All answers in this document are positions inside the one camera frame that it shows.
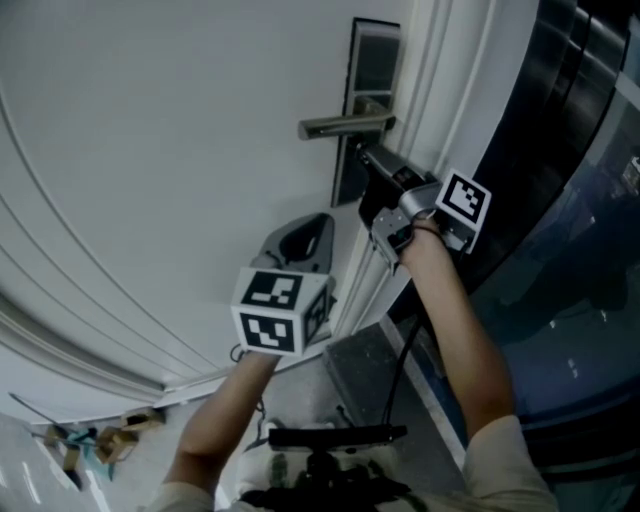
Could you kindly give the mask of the frosted glass door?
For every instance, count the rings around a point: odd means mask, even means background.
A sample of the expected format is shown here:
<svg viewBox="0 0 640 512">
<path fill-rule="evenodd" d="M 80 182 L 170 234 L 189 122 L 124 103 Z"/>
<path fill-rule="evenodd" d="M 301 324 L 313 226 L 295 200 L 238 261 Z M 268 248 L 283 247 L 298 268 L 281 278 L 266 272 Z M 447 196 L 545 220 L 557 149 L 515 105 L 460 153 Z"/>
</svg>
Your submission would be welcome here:
<svg viewBox="0 0 640 512">
<path fill-rule="evenodd" d="M 558 481 L 640 472 L 640 81 L 621 73 L 559 197 L 473 296 Z"/>
</svg>

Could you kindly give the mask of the person's beige shirt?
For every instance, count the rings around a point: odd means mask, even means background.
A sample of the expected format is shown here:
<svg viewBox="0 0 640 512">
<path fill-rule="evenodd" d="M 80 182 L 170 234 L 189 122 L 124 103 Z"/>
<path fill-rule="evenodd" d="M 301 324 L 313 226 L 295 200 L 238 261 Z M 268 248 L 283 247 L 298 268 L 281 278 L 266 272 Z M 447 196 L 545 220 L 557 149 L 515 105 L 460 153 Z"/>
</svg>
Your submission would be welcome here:
<svg viewBox="0 0 640 512">
<path fill-rule="evenodd" d="M 390 445 L 366 448 L 360 455 L 339 454 L 340 467 L 382 467 L 396 475 L 397 451 Z M 437 494 L 410 487 L 410 493 L 377 507 L 378 512 L 558 512 L 555 497 L 535 468 L 519 420 L 506 416 L 481 429 L 469 442 L 463 465 L 465 488 Z M 188 483 L 159 487 L 145 512 L 269 512 L 236 500 L 215 511 L 209 493 Z"/>
</svg>

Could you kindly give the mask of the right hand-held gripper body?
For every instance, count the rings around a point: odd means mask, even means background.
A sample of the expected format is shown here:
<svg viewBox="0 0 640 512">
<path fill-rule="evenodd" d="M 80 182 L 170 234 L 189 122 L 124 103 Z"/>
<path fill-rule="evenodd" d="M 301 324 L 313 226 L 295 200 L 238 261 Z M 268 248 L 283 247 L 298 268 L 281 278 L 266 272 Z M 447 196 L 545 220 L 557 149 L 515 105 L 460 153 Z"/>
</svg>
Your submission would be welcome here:
<svg viewBox="0 0 640 512">
<path fill-rule="evenodd" d="M 491 193 L 455 169 L 443 181 L 435 179 L 435 196 L 411 193 L 398 196 L 397 205 L 393 209 L 383 208 L 368 226 L 374 249 L 392 271 L 399 266 L 401 253 L 413 239 L 412 226 L 418 218 L 432 218 L 444 245 L 459 254 L 471 253 L 476 245 Z"/>
</svg>

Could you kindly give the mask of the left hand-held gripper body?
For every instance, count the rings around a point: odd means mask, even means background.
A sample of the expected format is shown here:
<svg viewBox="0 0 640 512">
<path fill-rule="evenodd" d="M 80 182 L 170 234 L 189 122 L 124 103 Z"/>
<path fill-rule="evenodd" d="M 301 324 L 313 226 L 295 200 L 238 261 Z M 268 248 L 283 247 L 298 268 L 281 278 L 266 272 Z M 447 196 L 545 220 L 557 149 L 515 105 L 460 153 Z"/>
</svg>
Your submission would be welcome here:
<svg viewBox="0 0 640 512">
<path fill-rule="evenodd" d="M 241 348 L 302 356 L 331 312 L 331 266 L 314 258 L 299 268 L 241 268 L 231 302 Z"/>
</svg>

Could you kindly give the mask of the dark door lock plate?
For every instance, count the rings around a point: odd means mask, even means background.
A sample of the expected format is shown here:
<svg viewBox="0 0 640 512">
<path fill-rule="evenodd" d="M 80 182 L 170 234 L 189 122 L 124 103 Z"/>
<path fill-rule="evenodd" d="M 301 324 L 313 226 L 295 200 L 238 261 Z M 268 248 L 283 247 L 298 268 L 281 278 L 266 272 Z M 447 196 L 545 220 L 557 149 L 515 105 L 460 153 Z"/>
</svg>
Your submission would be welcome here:
<svg viewBox="0 0 640 512">
<path fill-rule="evenodd" d="M 368 97 L 390 108 L 393 102 L 401 46 L 401 26 L 369 18 L 355 17 L 352 22 L 349 61 L 342 113 L 363 111 L 358 100 Z M 360 142 L 378 143 L 381 131 L 338 139 L 331 206 L 350 204 L 360 199 L 367 184 L 367 171 L 356 156 Z"/>
</svg>

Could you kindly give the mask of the person's right forearm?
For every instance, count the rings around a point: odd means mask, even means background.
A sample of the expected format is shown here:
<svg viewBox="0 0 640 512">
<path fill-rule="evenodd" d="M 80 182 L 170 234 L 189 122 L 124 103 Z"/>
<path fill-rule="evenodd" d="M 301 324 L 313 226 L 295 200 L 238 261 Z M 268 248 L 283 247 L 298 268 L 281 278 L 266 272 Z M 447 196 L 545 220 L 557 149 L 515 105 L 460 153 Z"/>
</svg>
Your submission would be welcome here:
<svg viewBox="0 0 640 512">
<path fill-rule="evenodd" d="M 424 232 L 401 253 L 431 321 L 450 386 L 472 438 L 515 412 L 512 383 L 502 354 L 474 312 L 444 245 Z"/>
</svg>

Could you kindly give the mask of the black metal door frame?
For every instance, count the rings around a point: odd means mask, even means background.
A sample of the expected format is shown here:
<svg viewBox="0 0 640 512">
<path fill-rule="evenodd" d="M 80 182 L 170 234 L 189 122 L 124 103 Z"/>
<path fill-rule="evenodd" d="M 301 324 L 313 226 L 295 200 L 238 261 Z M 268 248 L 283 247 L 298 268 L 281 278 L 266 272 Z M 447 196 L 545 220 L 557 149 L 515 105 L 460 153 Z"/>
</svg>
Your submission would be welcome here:
<svg viewBox="0 0 640 512">
<path fill-rule="evenodd" d="M 511 95 L 487 147 L 459 130 L 445 163 L 492 195 L 461 277 L 486 323 L 536 328 L 577 305 L 623 309 L 640 266 L 640 113 L 616 88 L 637 58 L 640 0 L 539 0 Z"/>
</svg>

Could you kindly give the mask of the person's white shoe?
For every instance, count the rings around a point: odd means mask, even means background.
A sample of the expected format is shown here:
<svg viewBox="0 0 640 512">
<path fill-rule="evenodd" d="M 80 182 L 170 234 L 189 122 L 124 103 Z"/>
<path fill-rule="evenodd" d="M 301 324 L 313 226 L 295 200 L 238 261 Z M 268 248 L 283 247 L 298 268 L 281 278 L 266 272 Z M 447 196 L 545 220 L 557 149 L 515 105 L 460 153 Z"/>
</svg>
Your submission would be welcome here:
<svg viewBox="0 0 640 512">
<path fill-rule="evenodd" d="M 284 429 L 277 419 L 267 420 L 259 431 L 258 440 L 251 443 L 238 461 L 236 497 L 252 491 L 270 488 L 291 488 L 301 471 L 301 459 L 295 453 L 274 450 L 269 444 L 269 434 L 274 429 Z"/>
</svg>

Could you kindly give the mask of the black chest-mounted device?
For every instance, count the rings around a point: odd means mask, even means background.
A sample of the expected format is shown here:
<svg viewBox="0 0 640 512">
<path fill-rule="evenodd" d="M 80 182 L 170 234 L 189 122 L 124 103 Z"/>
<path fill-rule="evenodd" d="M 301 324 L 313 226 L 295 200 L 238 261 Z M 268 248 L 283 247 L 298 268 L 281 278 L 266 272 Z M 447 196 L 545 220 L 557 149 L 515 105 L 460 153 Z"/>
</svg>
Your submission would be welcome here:
<svg viewBox="0 0 640 512">
<path fill-rule="evenodd" d="M 340 467 L 339 454 L 360 455 L 407 434 L 404 426 L 377 425 L 338 429 L 273 429 L 267 445 L 278 455 L 306 456 L 300 472 L 287 466 L 276 471 L 278 482 L 265 490 L 249 490 L 240 501 L 269 512 L 378 512 L 377 507 L 410 493 L 382 467 Z"/>
</svg>

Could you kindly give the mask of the person's left forearm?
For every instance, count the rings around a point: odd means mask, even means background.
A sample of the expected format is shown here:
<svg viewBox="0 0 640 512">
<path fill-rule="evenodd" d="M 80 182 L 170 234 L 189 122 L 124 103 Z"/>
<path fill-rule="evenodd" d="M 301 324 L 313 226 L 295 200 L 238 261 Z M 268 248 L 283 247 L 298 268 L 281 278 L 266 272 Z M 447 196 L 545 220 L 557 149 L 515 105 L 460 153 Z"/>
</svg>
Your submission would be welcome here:
<svg viewBox="0 0 640 512">
<path fill-rule="evenodd" d="M 280 357 L 249 352 L 186 423 L 165 478 L 213 492 Z"/>
</svg>

